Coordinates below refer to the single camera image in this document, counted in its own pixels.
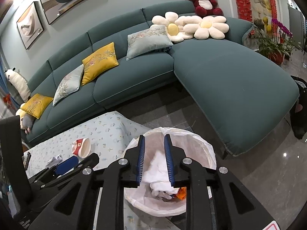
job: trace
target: red and white paper cup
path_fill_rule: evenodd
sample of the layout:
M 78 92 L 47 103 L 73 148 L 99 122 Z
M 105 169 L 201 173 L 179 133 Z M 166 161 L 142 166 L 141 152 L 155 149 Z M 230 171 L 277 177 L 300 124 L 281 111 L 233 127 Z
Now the red and white paper cup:
M 91 143 L 88 138 L 81 138 L 73 142 L 72 152 L 81 158 L 86 158 L 91 151 Z

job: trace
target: white sticker with red border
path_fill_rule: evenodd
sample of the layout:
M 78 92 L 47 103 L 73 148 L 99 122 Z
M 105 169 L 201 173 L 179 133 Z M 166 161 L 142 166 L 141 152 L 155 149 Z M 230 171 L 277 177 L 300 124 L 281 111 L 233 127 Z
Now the white sticker with red border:
M 277 225 L 276 221 L 272 221 L 263 230 L 280 230 L 280 229 L 279 229 L 279 226 Z

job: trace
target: sofa armrest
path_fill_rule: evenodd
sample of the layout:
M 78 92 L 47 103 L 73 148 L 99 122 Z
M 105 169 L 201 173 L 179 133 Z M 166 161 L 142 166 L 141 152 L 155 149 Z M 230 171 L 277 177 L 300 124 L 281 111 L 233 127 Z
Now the sofa armrest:
M 237 18 L 226 17 L 229 31 L 225 34 L 225 39 L 243 45 L 246 36 L 253 30 L 254 24 Z

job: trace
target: trash can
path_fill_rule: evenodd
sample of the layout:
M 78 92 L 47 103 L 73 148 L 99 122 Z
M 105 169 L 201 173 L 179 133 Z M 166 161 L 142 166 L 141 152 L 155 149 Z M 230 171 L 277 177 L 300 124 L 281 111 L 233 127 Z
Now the trash can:
M 149 168 L 150 161 L 157 150 L 164 153 L 164 136 L 169 134 L 172 144 L 180 147 L 185 151 L 187 157 L 198 161 L 203 167 L 216 169 L 215 154 L 212 145 L 202 139 L 199 135 L 190 131 L 177 128 L 159 127 L 149 130 L 145 136 L 145 158 L 143 172 Z M 127 149 L 134 148 L 138 145 L 139 139 L 132 139 Z M 125 188 L 124 196 L 126 200 L 134 207 L 156 217 L 168 217 L 182 214 L 186 211 L 186 200 L 172 199 L 165 201 L 161 198 L 154 197 L 151 194 L 149 183 L 141 182 L 137 189 Z

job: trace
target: sofa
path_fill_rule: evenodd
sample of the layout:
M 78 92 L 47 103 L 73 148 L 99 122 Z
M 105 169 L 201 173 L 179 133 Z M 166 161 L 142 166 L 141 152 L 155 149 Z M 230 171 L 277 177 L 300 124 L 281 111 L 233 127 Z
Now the sofa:
M 155 15 L 195 15 L 193 3 L 162 3 L 109 19 L 51 56 L 28 82 L 31 94 L 54 97 L 65 75 L 99 48 L 114 42 L 119 65 L 79 91 L 52 103 L 35 120 L 27 140 L 34 146 L 93 115 L 179 80 L 208 118 L 227 153 L 238 156 L 260 142 L 286 115 L 299 92 L 289 74 L 243 46 L 253 24 L 227 18 L 224 40 L 185 40 L 168 52 L 126 60 L 127 35 L 151 26 Z

